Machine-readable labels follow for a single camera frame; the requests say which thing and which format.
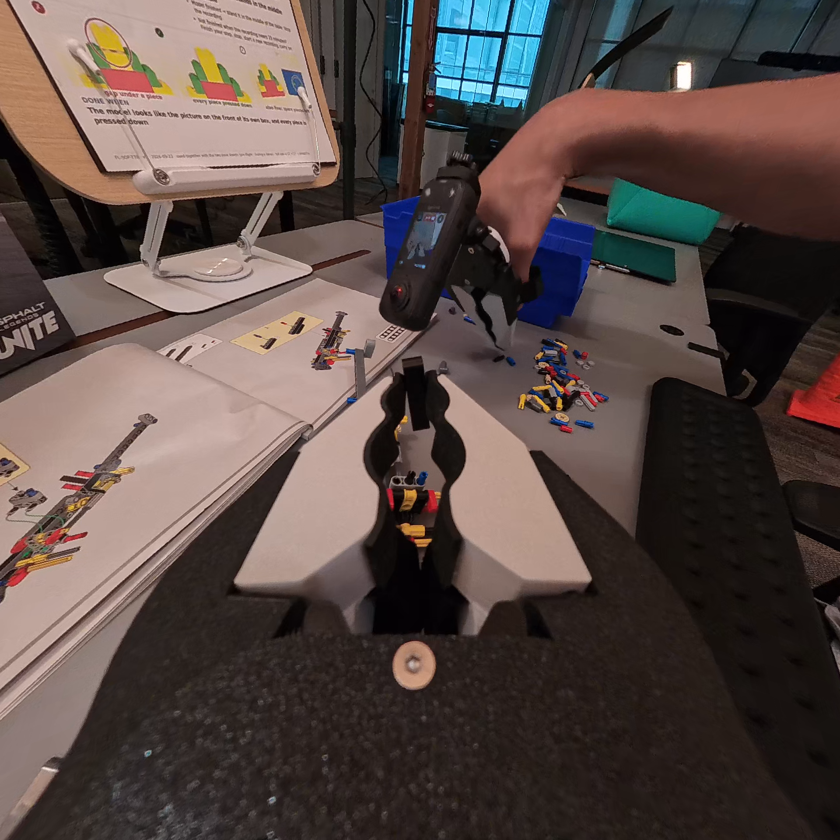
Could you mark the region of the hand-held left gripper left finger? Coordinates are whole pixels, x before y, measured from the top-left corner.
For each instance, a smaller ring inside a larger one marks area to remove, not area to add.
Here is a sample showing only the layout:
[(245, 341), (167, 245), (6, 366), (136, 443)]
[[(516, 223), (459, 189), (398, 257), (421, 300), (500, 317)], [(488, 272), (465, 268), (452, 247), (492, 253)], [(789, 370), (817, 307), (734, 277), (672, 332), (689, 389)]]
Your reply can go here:
[(247, 595), (301, 597), (346, 614), (373, 590), (363, 542), (377, 519), (379, 487), (364, 446), (385, 418), (384, 377), (301, 448), (234, 585)]

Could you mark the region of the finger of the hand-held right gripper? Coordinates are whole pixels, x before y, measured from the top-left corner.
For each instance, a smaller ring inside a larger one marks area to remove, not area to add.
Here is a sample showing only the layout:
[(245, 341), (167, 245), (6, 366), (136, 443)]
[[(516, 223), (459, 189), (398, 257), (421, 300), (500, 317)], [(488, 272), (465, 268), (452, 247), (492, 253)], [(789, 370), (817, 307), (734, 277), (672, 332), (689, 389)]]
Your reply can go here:
[(469, 316), (484, 330), (494, 351), (509, 351), (518, 323), (518, 305), (486, 290), (469, 291)]

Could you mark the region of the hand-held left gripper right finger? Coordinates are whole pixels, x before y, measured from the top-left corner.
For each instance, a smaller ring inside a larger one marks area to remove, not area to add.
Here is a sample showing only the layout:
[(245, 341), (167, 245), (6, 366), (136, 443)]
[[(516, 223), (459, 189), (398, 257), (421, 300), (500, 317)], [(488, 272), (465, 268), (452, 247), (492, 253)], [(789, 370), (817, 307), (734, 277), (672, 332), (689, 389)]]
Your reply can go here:
[(468, 611), (584, 592), (592, 575), (527, 446), (447, 376), (427, 374), (431, 458), (443, 478), (430, 546)]

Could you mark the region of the grey lego beam assembly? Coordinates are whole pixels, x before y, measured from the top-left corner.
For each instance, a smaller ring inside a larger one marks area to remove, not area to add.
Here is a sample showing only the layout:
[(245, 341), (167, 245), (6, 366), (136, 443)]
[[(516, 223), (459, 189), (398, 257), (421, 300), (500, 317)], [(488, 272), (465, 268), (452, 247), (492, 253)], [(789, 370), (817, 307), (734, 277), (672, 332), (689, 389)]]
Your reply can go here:
[[(425, 372), (428, 401), (426, 369)], [(393, 525), (408, 542), (425, 550), (433, 541), (434, 525), (421, 523), (418, 518), (437, 515), (442, 493), (427, 485), (427, 473), (424, 471), (410, 469), (404, 475), (391, 475), (392, 468), (402, 458), (401, 430), (406, 422), (411, 424), (407, 415), (403, 371), (393, 375), (379, 398), (378, 407), (383, 412), (382, 419), (374, 425), (362, 449), (365, 473), (374, 482), (377, 491), (377, 511), (384, 513), (384, 522)], [(427, 404), (429, 428), (420, 432), (432, 427), (430, 412)]]

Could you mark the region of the short black lego beam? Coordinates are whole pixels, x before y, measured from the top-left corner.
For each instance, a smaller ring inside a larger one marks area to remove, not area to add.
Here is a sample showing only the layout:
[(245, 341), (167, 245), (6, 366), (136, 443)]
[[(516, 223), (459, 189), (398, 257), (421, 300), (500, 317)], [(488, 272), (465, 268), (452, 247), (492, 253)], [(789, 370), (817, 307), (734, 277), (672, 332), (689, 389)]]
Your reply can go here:
[(420, 355), (402, 360), (403, 383), (406, 394), (407, 415), (413, 431), (429, 428), (427, 417), (427, 377), (424, 359)]

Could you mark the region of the person's right forearm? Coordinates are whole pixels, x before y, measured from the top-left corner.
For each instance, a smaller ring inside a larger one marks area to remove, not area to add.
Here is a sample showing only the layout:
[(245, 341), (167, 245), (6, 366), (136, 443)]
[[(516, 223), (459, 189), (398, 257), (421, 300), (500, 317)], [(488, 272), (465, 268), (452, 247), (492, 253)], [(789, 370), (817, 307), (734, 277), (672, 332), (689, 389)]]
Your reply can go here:
[(837, 74), (562, 99), (576, 175), (610, 175), (769, 232), (838, 241)]

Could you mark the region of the pile of small lego pieces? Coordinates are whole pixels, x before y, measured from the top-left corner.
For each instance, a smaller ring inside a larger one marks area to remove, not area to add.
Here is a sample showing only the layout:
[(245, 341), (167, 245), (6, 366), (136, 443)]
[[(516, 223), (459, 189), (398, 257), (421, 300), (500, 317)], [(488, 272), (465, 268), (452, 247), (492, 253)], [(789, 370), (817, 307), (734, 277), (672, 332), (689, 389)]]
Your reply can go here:
[(542, 338), (532, 357), (532, 379), (518, 395), (517, 409), (535, 413), (566, 434), (575, 429), (593, 429), (592, 416), (611, 397), (593, 386), (595, 360), (588, 350), (558, 338)]

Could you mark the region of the yellow car lego box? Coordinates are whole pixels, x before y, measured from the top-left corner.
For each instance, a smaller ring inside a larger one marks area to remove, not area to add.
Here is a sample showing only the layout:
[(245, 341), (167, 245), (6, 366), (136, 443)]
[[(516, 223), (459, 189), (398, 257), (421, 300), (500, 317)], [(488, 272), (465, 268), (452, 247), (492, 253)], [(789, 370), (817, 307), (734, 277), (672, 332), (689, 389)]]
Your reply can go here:
[(1, 375), (76, 339), (23, 246), (1, 218)]

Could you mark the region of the person's right hand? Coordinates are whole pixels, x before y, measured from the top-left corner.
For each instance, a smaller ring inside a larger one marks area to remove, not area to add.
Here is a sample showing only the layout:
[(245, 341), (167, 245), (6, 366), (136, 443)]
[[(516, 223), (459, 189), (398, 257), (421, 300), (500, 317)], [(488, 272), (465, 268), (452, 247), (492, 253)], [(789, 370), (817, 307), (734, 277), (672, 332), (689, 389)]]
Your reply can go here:
[(599, 133), (595, 99), (595, 90), (583, 89), (541, 108), (479, 178), (479, 219), (501, 236), (520, 280), (529, 278), (564, 184), (591, 167)]

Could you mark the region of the blue plastic bin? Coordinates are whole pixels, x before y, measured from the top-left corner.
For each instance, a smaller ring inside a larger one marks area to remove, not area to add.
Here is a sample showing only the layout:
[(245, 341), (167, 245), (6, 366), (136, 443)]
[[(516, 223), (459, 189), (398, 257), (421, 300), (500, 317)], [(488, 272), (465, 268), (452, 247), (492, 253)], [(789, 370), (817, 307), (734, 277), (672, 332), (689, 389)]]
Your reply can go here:
[[(384, 204), (386, 275), (391, 276), (398, 253), (413, 222), (418, 197)], [(519, 319), (552, 329), (560, 317), (573, 314), (589, 270), (595, 228), (565, 217), (550, 220), (534, 256), (540, 268), (543, 293), (524, 305)]]

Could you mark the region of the dark green flat tray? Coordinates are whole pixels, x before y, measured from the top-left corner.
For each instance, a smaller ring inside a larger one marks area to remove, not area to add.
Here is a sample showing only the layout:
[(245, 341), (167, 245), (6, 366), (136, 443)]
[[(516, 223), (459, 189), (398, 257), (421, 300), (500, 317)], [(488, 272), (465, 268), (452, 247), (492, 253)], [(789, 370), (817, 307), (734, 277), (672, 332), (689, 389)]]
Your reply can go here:
[(661, 284), (676, 283), (673, 248), (596, 229), (591, 265)]

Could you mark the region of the green plastic object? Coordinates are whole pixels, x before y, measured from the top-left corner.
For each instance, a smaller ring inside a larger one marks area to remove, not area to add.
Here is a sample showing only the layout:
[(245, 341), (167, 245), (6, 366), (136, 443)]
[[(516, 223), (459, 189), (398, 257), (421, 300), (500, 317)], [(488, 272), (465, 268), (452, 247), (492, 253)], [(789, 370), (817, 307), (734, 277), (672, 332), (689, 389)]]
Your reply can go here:
[(720, 219), (719, 211), (620, 178), (607, 199), (608, 227), (684, 245), (704, 243)]

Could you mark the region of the open instruction booklet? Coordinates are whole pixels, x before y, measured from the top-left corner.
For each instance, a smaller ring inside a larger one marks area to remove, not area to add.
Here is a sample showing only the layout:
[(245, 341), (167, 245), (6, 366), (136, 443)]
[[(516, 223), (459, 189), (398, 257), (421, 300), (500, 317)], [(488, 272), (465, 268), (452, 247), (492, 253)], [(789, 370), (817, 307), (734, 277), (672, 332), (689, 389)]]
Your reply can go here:
[(2, 403), (2, 716), (422, 334), (322, 279)]

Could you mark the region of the black dimpled foam mat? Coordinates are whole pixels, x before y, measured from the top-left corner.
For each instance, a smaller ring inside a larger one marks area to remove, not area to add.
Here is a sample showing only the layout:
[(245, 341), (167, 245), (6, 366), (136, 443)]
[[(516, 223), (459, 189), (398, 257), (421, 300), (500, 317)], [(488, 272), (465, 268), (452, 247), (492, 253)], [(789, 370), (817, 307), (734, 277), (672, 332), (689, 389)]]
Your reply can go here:
[(650, 393), (636, 541), (688, 606), (771, 773), (839, 838), (839, 678), (760, 420), (672, 377)]

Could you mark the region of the blue lit window panel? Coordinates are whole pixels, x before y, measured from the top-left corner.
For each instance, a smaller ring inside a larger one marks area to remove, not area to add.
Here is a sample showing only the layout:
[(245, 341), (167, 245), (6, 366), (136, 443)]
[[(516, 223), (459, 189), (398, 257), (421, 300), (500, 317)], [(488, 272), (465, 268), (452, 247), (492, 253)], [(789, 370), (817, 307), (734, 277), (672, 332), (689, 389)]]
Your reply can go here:
[(550, 1), (437, 4), (436, 98), (522, 109), (527, 103)]

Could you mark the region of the black office chair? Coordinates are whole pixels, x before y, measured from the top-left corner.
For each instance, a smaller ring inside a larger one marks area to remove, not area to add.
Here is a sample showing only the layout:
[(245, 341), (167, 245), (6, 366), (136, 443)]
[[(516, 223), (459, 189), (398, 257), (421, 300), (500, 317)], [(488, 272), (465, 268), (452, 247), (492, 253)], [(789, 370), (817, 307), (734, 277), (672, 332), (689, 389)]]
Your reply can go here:
[(761, 404), (838, 300), (839, 244), (739, 225), (704, 277), (726, 394)]
[(784, 500), (798, 533), (839, 551), (839, 487), (808, 480), (789, 480)]

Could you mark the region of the printed instruction sheet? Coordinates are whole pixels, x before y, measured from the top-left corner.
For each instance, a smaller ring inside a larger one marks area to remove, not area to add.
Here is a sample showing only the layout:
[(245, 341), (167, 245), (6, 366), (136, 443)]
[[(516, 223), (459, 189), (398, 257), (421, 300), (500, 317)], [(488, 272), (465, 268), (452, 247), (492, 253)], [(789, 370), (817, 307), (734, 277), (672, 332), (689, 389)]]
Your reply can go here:
[(105, 172), (337, 162), (291, 2), (10, 6)]

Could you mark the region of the white metal stand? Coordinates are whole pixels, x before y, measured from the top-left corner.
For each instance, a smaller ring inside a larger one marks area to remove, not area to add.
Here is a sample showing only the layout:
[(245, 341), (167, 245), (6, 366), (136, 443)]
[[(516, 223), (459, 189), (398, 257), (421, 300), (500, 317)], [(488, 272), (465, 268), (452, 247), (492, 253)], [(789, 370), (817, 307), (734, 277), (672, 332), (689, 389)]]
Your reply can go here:
[(674, 5), (669, 6), (666, 10), (615, 44), (603, 57), (596, 61), (584, 77), (578, 89), (594, 88), (597, 80), (612, 66), (624, 58), (629, 52), (656, 36), (668, 22), (674, 8)]

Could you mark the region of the orange traffic cone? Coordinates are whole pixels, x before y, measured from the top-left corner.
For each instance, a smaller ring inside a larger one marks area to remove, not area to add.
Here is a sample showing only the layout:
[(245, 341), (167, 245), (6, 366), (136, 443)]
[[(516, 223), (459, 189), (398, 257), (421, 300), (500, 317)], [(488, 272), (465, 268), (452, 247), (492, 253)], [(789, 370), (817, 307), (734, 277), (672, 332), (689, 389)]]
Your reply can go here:
[(785, 412), (808, 422), (839, 428), (839, 354), (810, 388), (794, 391)]

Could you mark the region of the wooden board white stand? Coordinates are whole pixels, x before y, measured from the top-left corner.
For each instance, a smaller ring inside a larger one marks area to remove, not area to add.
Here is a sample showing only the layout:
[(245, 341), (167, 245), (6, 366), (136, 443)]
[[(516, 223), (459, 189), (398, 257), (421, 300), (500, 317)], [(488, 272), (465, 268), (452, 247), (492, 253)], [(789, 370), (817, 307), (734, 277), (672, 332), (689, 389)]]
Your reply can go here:
[[(306, 29), (300, 3), (291, 4), (299, 26)], [(339, 146), (309, 35), (305, 54), (336, 164), (321, 164), (316, 152), (317, 159), (312, 164), (161, 168), (151, 162), (130, 131), (132, 147), (143, 166), (135, 172), (106, 172), (10, 2), (2, 2), (2, 121), (28, 157), (70, 191), (110, 206), (148, 204), (140, 262), (111, 269), (105, 274), (106, 283), (160, 310), (203, 312), (312, 273), (312, 268), (304, 263), (257, 246), (263, 227), (284, 193), (327, 186), (339, 173)], [(175, 201), (252, 193), (259, 194), (259, 200), (233, 245), (161, 258), (165, 226)]]

